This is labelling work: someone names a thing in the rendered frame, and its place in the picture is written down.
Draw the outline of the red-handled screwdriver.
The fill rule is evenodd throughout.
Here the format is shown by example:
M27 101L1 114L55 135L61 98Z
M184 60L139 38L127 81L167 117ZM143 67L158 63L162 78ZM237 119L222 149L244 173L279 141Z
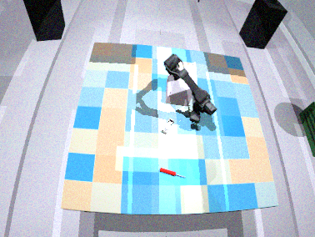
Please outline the red-handled screwdriver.
M167 173L167 174L171 174L171 175L173 175L173 176L178 175L178 176L181 176L181 177L185 178L185 177L182 176L182 175L176 174L176 172L174 172L174 171L172 171L172 170L167 170L167 169L160 168L160 171L162 171L162 172L164 172L164 173Z

